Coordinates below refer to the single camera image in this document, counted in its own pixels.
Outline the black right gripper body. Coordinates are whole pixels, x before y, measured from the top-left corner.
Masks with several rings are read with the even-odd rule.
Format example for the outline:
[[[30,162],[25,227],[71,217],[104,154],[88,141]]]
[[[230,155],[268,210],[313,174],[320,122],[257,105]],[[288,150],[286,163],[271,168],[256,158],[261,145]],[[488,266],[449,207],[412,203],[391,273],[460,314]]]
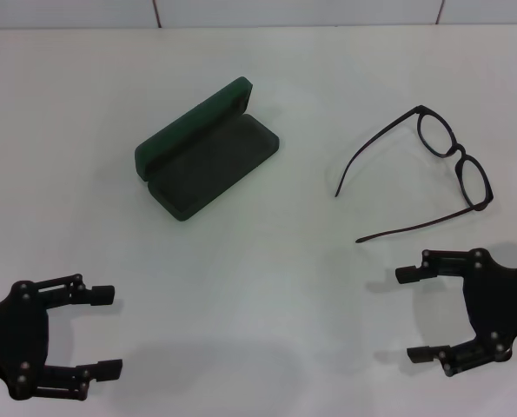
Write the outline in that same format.
[[[493,361],[508,361],[517,337],[517,268],[500,265],[483,248],[469,255],[464,298],[475,341]]]

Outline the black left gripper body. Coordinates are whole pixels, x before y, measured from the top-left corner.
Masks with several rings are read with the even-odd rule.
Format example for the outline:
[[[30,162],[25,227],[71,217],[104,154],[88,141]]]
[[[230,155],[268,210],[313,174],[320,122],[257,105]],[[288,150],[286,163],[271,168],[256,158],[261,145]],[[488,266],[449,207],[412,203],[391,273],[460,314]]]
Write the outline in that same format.
[[[49,318],[40,295],[46,281],[19,281],[0,301],[0,380],[14,400],[49,398],[41,387],[49,350]]]

